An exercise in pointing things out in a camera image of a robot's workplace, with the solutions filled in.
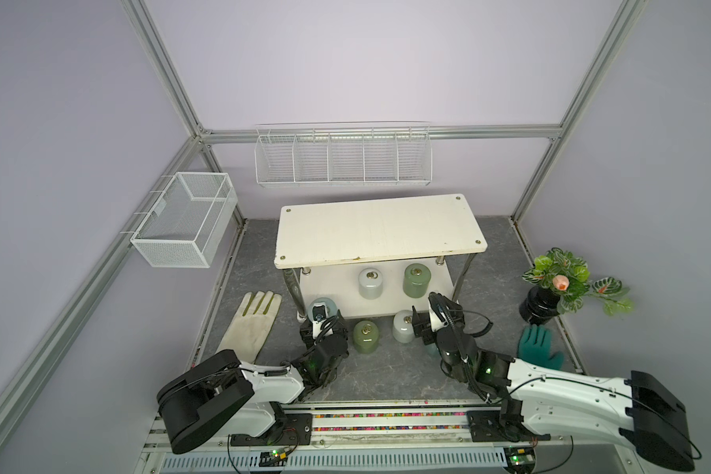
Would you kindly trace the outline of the large white tea canister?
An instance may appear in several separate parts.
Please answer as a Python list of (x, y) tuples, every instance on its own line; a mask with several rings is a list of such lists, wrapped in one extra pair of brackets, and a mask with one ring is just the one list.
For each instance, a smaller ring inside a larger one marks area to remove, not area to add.
[(393, 338), (401, 344), (410, 344), (416, 336), (413, 327), (413, 312), (402, 310), (396, 313), (392, 320)]

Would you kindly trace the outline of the small green tea canister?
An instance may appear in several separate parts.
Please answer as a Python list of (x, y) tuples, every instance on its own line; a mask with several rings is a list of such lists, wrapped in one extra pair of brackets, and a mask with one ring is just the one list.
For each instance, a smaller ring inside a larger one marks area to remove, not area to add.
[(410, 298), (422, 298), (427, 294), (431, 280), (432, 272), (426, 265), (410, 264), (404, 271), (403, 292)]

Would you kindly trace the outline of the large green tea canister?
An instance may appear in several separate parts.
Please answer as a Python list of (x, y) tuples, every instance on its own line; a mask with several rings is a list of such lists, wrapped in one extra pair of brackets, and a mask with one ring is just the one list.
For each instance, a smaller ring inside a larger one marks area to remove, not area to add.
[(353, 331), (355, 349), (360, 354), (372, 354), (378, 347), (379, 336), (379, 329), (371, 320), (357, 322)]

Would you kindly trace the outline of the small white tea canister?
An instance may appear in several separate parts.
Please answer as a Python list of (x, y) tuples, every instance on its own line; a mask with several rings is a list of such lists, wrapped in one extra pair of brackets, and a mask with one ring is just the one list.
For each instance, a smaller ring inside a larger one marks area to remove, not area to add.
[(383, 293), (383, 275), (376, 268), (366, 268), (359, 274), (359, 294), (367, 300), (375, 300)]

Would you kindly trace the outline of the small blue tea canister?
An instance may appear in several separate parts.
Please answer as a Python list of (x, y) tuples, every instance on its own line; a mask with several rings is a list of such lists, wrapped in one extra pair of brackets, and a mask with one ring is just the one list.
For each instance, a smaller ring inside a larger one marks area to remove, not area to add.
[(313, 300), (307, 310), (307, 317), (312, 323), (323, 323), (337, 314), (338, 306), (327, 297)]

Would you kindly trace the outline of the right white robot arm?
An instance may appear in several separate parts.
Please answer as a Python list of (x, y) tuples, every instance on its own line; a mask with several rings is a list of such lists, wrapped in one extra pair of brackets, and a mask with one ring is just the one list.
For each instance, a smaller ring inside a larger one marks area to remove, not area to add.
[(432, 292), (426, 311), (413, 310), (415, 335), (433, 344), (440, 369), (497, 409), (507, 440), (565, 434), (634, 450), (667, 470), (691, 472), (702, 453), (689, 437), (687, 409), (650, 373), (589, 377), (548, 369), (478, 347), (464, 330), (460, 304)]

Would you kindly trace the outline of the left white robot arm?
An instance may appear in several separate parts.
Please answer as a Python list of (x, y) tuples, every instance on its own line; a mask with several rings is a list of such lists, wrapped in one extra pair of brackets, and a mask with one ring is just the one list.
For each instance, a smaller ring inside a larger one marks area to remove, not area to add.
[(171, 450), (196, 450), (219, 433), (264, 438), (286, 424), (282, 405), (330, 384), (347, 359), (348, 328), (338, 313), (300, 334), (306, 350), (278, 367), (254, 365), (225, 349), (168, 382), (156, 395)]

